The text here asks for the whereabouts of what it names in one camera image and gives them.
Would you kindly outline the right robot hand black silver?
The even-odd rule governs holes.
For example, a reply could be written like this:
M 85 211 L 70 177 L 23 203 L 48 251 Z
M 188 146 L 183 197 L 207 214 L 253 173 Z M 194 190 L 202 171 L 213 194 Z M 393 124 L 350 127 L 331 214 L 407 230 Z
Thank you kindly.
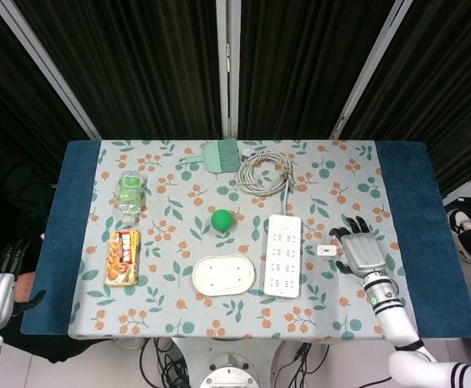
M 354 274 L 361 279 L 370 273 L 385 273 L 385 257 L 366 221 L 359 216 L 347 217 L 346 221 L 349 229 L 342 226 L 329 232 L 329 236 L 336 237 L 342 244 L 347 258 L 345 264 L 340 260 L 335 262 L 337 269 L 343 274 Z

